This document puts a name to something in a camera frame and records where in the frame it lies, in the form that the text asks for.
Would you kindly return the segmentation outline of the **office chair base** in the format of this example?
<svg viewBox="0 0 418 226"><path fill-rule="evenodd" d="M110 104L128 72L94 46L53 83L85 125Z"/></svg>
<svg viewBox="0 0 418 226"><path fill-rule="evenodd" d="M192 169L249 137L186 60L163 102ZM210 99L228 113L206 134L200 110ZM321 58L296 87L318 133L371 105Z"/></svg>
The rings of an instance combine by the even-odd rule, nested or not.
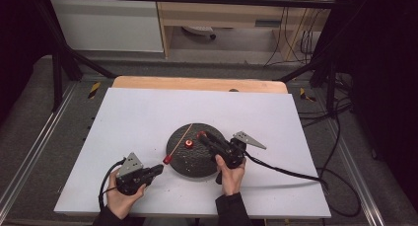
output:
<svg viewBox="0 0 418 226"><path fill-rule="evenodd" d="M216 38L216 35L211 27L183 27L183 29L195 35L207 36L210 39Z"/></svg>

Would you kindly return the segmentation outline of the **black metal stand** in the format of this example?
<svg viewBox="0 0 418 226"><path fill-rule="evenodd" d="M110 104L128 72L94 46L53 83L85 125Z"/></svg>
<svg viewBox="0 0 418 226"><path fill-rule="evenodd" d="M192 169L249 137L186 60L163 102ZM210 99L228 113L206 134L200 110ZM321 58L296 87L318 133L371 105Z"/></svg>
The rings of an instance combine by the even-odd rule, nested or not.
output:
<svg viewBox="0 0 418 226"><path fill-rule="evenodd" d="M70 81L80 81L83 73L78 65L81 62L94 71L99 72L106 78L116 78L117 75L102 68L78 51L74 50L67 43L58 20L53 12L50 0L33 0L35 9L42 22L46 26L47 40L52 45L52 71L54 101L52 110L55 112L63 103L63 78L62 72L65 72Z"/></svg>
<svg viewBox="0 0 418 226"><path fill-rule="evenodd" d="M279 78L279 81L287 83L309 70L313 70L313 76L310 80L312 87L317 88L324 82L327 83L325 109L331 116L336 116L337 110L334 106L334 95L336 87L336 62L329 55L319 55L309 64L306 64L296 71L293 71Z"/></svg>

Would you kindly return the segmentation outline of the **thin wooden skewer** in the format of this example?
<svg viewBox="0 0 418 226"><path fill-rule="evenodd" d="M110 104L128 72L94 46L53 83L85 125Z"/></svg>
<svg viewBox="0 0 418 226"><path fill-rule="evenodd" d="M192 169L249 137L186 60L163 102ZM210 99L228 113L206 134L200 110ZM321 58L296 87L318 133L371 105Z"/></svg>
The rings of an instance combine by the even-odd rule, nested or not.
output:
<svg viewBox="0 0 418 226"><path fill-rule="evenodd" d="M188 133L188 131L190 130L192 126L192 123L189 125L189 127L187 128L187 130L184 132L184 134L182 135L182 137L179 139L178 143L176 144L176 146L174 147L174 149L172 150L172 152L168 155L173 155L175 150L178 148L178 146L180 145L181 141L184 139L185 135Z"/></svg>

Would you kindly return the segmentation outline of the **aluminium floor rail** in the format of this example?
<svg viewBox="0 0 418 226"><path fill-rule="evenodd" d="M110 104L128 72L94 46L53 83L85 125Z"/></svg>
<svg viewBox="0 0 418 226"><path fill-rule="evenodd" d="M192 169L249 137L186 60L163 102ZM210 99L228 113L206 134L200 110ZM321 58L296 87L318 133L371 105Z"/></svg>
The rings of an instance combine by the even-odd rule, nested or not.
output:
<svg viewBox="0 0 418 226"><path fill-rule="evenodd" d="M43 126L40 134L37 136L29 153L27 154L23 163L20 165L14 178L7 186L5 192L0 197L0 222L5 220L9 211L11 210L14 202L16 201L16 198L18 197L26 180L28 179L31 171L33 170L55 127L57 126L59 120L62 118L64 112L66 111L77 86L77 82L71 82L68 85L63 94L62 103L58 106L57 110L52 112L51 115L48 117L47 122Z"/></svg>
<svg viewBox="0 0 418 226"><path fill-rule="evenodd" d="M377 207L372 194L366 184L366 181L352 157L348 145L343 138L340 127L338 126L336 119L329 119L327 121L329 129L331 130L333 137L336 139L337 151L343 166L348 174L349 180L357 191L363 212L369 222L370 226L384 226L384 220Z"/></svg>

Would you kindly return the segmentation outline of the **person's right hand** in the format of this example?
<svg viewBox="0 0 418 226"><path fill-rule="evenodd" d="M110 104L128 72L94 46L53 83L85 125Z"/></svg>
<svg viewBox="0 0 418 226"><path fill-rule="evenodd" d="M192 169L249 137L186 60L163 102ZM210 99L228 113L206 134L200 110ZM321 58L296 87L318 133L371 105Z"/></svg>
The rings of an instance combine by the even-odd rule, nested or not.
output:
<svg viewBox="0 0 418 226"><path fill-rule="evenodd" d="M244 178L246 159L243 159L243 162L234 169L230 169L220 155L216 155L215 160L217 163L217 169L222 176L223 194L229 196L238 193L241 189L242 180Z"/></svg>

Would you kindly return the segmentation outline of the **wooden desk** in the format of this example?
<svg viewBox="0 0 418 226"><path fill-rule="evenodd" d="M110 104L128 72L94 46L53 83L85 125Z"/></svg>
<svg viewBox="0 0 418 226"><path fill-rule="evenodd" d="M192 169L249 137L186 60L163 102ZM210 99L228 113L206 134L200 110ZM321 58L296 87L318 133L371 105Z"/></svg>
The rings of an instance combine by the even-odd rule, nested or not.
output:
<svg viewBox="0 0 418 226"><path fill-rule="evenodd" d="M329 13L307 8L159 2L164 52L169 53L175 27L271 29L282 57L296 57L297 40L304 31L322 30Z"/></svg>

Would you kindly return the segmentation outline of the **black textured round plate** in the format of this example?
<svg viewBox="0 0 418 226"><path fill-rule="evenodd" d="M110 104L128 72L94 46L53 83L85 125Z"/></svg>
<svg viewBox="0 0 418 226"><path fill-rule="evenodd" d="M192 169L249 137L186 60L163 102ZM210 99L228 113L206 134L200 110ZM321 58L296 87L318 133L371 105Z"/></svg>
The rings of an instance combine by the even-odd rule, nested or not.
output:
<svg viewBox="0 0 418 226"><path fill-rule="evenodd" d="M183 125L170 136L166 147L167 154L172 152L189 125L190 123ZM218 129L209 124L192 124L190 130L175 150L170 165L180 175L193 179L206 178L217 172L217 166L211 152L196 137L198 131L209 131L218 137L224 138ZM190 149L184 146L187 139L193 141L193 147Z"/></svg>

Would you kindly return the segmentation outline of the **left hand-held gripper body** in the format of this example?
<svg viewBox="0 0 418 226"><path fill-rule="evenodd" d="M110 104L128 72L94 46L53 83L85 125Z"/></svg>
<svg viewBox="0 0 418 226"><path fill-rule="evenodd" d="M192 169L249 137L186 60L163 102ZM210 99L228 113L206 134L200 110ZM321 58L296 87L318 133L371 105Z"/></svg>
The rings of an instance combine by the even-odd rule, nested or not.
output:
<svg viewBox="0 0 418 226"><path fill-rule="evenodd" d="M145 168L134 153L130 153L116 174L116 187L125 195L133 195L142 186L148 186L154 178L152 168Z"/></svg>

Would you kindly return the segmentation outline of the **white cabinet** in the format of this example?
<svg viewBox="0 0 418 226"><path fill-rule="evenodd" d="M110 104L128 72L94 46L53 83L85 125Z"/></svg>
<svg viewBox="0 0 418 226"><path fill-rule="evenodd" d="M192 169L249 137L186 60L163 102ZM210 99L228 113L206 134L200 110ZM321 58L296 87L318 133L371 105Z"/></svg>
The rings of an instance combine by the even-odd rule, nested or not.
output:
<svg viewBox="0 0 418 226"><path fill-rule="evenodd" d="M67 43L77 50L162 52L151 2L51 0Z"/></svg>

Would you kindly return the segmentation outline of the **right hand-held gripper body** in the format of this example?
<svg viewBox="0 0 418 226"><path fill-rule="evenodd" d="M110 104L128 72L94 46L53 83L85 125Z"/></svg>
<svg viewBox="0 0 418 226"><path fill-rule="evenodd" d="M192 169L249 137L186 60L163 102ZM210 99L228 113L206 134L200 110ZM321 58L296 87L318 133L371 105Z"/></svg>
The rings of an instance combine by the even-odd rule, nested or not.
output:
<svg viewBox="0 0 418 226"><path fill-rule="evenodd" d="M263 150L266 149L263 144L243 131L235 133L233 138L228 142L229 146L224 148L224 153L218 155L224 159L230 169L237 168L243 162L247 145L255 146Z"/></svg>

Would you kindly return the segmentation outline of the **person's left hand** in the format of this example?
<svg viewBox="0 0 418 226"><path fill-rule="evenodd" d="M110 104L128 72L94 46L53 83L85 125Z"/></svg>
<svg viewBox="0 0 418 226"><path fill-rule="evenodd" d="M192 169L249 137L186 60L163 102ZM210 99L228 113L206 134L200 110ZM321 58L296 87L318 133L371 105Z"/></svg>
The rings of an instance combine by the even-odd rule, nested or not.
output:
<svg viewBox="0 0 418 226"><path fill-rule="evenodd" d="M146 185L142 185L135 194L125 195L119 192L116 187L117 173L117 170L110 173L105 195L109 210L122 220L129 214L134 203L144 195Z"/></svg>

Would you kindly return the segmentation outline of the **yellow black striped tape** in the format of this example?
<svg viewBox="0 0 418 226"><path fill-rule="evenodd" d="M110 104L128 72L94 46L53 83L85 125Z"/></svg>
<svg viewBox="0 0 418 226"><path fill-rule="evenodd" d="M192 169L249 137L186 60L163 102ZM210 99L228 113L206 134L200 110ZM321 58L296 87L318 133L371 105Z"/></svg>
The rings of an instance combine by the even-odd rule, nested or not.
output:
<svg viewBox="0 0 418 226"><path fill-rule="evenodd" d="M300 88L300 98L302 100L308 100L310 102L316 102L316 98L308 96L307 93L306 93L306 90L304 88Z"/></svg>
<svg viewBox="0 0 418 226"><path fill-rule="evenodd" d="M88 95L88 99L93 99L95 97L100 85L101 85L101 82L95 82L95 84L92 86L92 89Z"/></svg>

